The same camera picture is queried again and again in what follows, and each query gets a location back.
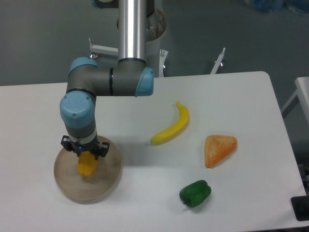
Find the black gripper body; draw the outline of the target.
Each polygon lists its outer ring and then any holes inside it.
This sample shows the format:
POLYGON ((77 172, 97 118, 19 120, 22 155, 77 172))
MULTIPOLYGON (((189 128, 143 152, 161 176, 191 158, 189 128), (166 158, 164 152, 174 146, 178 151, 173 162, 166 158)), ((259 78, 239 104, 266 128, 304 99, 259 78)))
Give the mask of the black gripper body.
POLYGON ((98 149, 99 150, 99 157, 105 157, 109 151, 110 143, 108 142, 100 142, 98 140, 98 136, 96 135, 94 139, 92 139, 90 142, 79 142, 79 141, 73 141, 69 138, 69 136, 64 135, 61 140, 61 145, 65 148, 65 150, 69 152, 76 151, 77 148, 82 148, 83 152, 85 151, 91 151, 92 149, 98 149))

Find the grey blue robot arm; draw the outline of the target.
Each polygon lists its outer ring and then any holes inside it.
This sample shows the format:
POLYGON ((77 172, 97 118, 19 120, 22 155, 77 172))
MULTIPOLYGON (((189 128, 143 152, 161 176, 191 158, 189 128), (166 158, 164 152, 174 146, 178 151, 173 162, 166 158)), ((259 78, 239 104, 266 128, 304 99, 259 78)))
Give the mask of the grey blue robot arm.
POLYGON ((60 101, 60 115, 68 135, 61 145, 79 156, 90 152, 95 159, 107 155, 110 144, 99 142, 95 121, 98 96, 150 96, 154 71, 146 64, 147 17, 155 11, 152 0, 94 0, 95 7, 118 8, 118 65, 108 70, 87 57, 75 59, 68 74, 66 94, 60 101))

